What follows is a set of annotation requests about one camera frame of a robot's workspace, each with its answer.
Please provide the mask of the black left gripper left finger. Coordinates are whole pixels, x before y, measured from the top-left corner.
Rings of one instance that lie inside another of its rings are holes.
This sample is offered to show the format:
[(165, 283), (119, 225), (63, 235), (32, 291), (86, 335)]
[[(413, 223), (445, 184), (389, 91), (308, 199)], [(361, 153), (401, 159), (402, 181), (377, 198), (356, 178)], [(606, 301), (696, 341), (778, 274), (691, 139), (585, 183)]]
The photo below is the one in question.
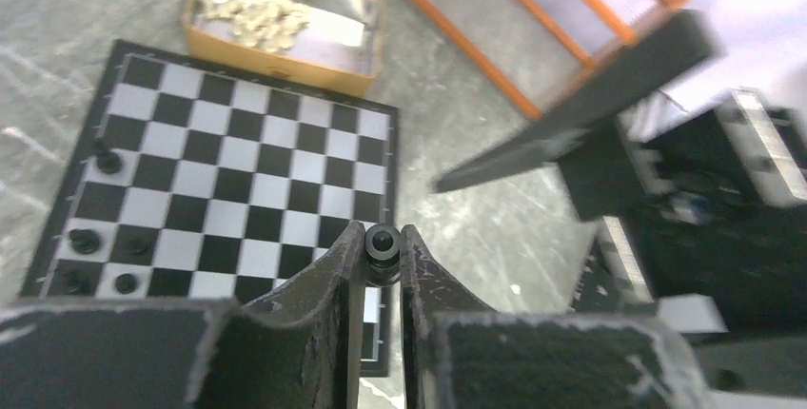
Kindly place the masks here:
[(1, 309), (5, 408), (353, 408), (364, 227), (248, 304), (27, 299)]

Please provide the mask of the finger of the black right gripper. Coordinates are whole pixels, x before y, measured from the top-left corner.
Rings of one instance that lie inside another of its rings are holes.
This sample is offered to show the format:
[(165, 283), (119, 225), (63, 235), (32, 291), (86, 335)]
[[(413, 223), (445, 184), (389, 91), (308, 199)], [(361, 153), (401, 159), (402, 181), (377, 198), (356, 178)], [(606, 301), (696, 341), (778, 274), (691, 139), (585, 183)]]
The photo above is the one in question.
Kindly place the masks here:
[(554, 162), (580, 146), (594, 129), (718, 53), (705, 16), (695, 10), (679, 12), (541, 118), (444, 173), (434, 181), (433, 189), (460, 190)]

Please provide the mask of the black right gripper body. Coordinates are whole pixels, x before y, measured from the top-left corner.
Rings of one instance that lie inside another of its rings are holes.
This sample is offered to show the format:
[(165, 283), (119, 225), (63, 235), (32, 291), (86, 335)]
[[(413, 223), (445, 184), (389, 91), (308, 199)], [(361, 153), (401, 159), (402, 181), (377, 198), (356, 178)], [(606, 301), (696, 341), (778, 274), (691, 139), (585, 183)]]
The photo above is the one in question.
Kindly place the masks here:
[(583, 221), (803, 224), (806, 125), (757, 90), (722, 95), (640, 143), (614, 123), (558, 161)]

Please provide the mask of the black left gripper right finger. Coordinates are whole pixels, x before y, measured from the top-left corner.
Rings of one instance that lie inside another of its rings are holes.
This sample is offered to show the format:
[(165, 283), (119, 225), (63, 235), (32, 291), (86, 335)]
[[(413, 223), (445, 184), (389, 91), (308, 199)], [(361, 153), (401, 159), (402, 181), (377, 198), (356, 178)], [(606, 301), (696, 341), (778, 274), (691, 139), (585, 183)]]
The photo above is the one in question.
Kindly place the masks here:
[(681, 334), (647, 315), (503, 313), (401, 231), (409, 408), (706, 408)]

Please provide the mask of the black chess piece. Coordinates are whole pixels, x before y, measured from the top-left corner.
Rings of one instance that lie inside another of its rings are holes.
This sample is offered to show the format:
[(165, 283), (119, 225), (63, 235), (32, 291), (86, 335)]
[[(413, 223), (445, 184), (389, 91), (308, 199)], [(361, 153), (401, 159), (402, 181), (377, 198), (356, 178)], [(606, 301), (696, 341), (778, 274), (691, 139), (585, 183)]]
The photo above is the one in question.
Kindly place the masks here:
[(78, 254), (88, 255), (101, 248), (102, 239), (93, 229), (73, 228), (68, 233), (69, 245)]

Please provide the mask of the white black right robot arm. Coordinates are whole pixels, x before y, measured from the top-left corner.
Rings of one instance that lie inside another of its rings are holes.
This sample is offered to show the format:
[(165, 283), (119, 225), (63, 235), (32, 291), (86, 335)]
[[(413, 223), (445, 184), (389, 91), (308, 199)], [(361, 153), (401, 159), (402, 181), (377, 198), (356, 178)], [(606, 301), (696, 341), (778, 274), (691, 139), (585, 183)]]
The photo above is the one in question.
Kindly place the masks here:
[(509, 140), (444, 173), (449, 192), (556, 164), (574, 209), (595, 222), (580, 311), (658, 307), (698, 296), (720, 319), (694, 331), (711, 386), (806, 394), (806, 125), (749, 88), (648, 139), (662, 87), (714, 57), (700, 13), (670, 16)]

